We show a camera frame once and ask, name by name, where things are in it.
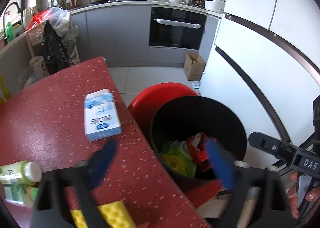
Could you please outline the light green drink bottle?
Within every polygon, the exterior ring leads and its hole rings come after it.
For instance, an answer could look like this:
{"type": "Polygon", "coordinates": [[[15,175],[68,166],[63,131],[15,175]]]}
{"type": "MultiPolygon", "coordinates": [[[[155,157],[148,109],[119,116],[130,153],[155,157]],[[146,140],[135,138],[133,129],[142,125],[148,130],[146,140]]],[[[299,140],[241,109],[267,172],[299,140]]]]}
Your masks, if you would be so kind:
{"type": "Polygon", "coordinates": [[[1,166],[1,183],[34,186],[42,179],[39,165],[33,161],[20,161],[1,166]]]}

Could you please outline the yellow sponge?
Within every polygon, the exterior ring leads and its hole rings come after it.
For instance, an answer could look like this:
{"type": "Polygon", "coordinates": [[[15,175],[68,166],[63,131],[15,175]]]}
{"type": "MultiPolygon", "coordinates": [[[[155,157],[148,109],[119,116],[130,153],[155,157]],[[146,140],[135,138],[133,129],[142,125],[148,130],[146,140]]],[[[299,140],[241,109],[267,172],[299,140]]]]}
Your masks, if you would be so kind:
{"type": "MultiPolygon", "coordinates": [[[[113,228],[135,228],[137,227],[127,211],[123,201],[98,206],[99,212],[104,220],[113,228]]],[[[70,210],[76,227],[88,227],[81,210],[70,210]]]]}

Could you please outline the white blue carton box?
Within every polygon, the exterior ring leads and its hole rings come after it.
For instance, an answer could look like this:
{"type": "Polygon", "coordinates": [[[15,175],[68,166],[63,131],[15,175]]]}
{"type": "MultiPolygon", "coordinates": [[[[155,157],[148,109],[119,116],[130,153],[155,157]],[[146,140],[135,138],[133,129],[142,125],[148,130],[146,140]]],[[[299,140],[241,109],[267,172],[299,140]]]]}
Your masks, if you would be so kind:
{"type": "Polygon", "coordinates": [[[114,96],[108,89],[85,96],[84,130],[89,141],[121,134],[121,123],[114,96]]]}

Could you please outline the green-capped white juice bottle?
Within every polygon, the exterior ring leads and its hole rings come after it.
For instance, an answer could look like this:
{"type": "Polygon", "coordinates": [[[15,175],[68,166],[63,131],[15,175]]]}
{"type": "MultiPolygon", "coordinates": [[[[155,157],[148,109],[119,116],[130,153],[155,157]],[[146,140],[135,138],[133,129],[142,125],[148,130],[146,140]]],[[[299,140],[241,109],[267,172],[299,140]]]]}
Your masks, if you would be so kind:
{"type": "Polygon", "coordinates": [[[17,206],[32,208],[39,188],[21,184],[4,184],[5,200],[17,206]]]}

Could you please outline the red plastic bag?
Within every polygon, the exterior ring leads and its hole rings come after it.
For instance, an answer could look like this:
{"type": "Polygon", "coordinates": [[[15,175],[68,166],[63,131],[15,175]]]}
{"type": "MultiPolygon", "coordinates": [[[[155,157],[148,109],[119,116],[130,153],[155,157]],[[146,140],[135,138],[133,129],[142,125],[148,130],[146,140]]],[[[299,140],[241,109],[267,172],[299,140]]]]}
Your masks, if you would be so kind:
{"type": "Polygon", "coordinates": [[[208,156],[204,150],[204,141],[207,136],[204,133],[198,133],[187,139],[187,146],[192,162],[200,168],[202,172],[210,169],[208,156]]]}

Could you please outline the green plastic wrapper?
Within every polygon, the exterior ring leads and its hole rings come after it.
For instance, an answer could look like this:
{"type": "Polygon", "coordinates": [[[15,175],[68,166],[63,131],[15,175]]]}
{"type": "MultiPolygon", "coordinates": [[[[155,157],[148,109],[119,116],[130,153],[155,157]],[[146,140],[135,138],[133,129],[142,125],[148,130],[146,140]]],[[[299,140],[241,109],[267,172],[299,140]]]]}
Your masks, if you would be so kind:
{"type": "Polygon", "coordinates": [[[172,141],[162,148],[161,160],[174,172],[188,178],[195,178],[196,165],[193,163],[185,141],[172,141]]]}

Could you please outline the black trash bin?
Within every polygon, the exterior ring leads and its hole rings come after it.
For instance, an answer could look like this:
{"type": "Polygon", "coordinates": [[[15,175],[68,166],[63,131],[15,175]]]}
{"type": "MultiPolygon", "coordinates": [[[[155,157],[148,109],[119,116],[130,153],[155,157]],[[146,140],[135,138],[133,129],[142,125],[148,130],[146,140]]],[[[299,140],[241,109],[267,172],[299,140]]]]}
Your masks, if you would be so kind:
{"type": "Polygon", "coordinates": [[[236,160],[247,151],[245,129],[228,107],[202,96],[178,97],[154,115],[150,127],[153,150],[179,184],[202,184],[215,180],[204,150],[207,138],[236,160]]]}

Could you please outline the black kitchen faucet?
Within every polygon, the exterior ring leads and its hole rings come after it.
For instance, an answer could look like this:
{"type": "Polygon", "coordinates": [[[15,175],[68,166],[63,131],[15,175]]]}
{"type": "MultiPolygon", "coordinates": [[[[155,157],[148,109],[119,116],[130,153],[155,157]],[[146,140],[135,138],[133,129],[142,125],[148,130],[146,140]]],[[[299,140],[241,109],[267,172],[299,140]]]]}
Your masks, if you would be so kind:
{"type": "Polygon", "coordinates": [[[10,3],[5,9],[1,19],[1,30],[7,43],[24,32],[23,14],[17,2],[10,3]]]}

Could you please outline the white refrigerator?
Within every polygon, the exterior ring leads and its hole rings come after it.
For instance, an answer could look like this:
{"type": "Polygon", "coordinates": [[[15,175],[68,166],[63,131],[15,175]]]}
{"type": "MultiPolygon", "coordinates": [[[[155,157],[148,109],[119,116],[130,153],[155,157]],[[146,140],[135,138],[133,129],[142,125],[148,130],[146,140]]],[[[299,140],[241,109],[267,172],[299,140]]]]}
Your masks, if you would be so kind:
{"type": "Polygon", "coordinates": [[[239,71],[246,73],[278,115],[286,139],[302,145],[313,134],[312,103],[319,82],[276,44],[300,51],[319,67],[319,7],[315,0],[226,0],[200,94],[230,108],[247,134],[280,138],[263,105],[239,71]]]}

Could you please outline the cardboard box on floor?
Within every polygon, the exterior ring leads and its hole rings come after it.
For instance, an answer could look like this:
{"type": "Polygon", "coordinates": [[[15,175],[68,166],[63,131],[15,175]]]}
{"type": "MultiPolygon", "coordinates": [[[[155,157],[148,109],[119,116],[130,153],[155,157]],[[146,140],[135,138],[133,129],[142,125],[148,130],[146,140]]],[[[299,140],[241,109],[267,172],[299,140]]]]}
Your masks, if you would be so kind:
{"type": "Polygon", "coordinates": [[[183,71],[188,81],[200,81],[205,66],[206,62],[201,55],[193,52],[185,54],[183,71]]]}

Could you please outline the red stool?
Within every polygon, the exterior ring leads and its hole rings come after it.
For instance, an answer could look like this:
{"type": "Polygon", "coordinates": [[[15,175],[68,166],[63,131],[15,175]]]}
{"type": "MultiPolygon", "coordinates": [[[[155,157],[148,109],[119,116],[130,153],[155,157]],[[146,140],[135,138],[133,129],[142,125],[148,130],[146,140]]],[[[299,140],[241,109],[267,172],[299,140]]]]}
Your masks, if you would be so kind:
{"type": "MultiPolygon", "coordinates": [[[[143,90],[129,105],[132,117],[159,159],[162,149],[169,142],[184,138],[185,134],[190,133],[189,129],[183,130],[182,121],[185,117],[179,112],[184,110],[183,104],[169,104],[174,99],[186,96],[197,96],[197,93],[181,83],[160,83],[143,90]]],[[[160,162],[195,208],[210,201],[221,188],[212,173],[208,180],[202,172],[196,178],[190,178],[178,173],[163,160],[160,162]]]]}

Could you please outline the black plastic bag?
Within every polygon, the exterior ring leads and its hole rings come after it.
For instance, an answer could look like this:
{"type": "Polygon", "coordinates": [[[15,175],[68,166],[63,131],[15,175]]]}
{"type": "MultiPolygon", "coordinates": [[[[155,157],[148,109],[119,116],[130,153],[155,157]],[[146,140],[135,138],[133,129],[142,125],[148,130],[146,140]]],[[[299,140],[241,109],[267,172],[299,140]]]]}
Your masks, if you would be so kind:
{"type": "Polygon", "coordinates": [[[49,75],[66,69],[71,64],[71,58],[63,46],[61,37],[55,29],[46,21],[43,29],[42,56],[49,75]]]}

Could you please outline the white rice cooker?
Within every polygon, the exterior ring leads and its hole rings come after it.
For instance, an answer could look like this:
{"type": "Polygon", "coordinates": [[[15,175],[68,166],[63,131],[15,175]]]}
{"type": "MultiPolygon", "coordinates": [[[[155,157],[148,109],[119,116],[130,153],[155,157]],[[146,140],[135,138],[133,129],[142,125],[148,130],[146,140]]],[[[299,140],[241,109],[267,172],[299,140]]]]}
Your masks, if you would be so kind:
{"type": "Polygon", "coordinates": [[[208,11],[223,13],[225,2],[223,0],[205,0],[204,8],[208,11]]]}

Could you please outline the black built-in oven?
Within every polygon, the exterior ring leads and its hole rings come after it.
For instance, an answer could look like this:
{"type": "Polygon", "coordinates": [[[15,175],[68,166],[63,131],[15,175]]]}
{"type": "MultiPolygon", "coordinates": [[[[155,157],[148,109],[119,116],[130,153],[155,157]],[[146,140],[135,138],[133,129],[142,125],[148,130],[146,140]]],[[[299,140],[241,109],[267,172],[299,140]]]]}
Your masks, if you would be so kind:
{"type": "Polygon", "coordinates": [[[151,9],[149,45],[198,50],[207,16],[172,8],[151,9]]]}

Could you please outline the beige perforated storage basket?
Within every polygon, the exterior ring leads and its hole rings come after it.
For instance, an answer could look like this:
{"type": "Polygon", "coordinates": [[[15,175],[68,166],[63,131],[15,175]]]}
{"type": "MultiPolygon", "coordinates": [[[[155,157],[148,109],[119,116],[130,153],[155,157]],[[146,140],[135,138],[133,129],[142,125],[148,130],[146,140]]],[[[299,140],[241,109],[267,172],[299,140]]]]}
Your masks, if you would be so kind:
{"type": "Polygon", "coordinates": [[[39,49],[43,41],[43,32],[44,22],[25,32],[31,57],[41,56],[39,49]]]}

